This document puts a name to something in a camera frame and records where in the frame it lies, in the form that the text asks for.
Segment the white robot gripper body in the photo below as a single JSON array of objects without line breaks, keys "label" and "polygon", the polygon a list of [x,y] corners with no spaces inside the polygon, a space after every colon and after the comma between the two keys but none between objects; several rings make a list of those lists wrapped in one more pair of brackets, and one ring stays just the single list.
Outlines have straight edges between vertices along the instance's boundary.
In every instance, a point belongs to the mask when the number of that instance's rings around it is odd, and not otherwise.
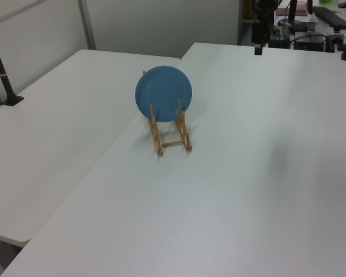
[{"label": "white robot gripper body", "polygon": [[270,23],[256,20],[252,22],[251,42],[256,46],[265,46],[270,38]]}]

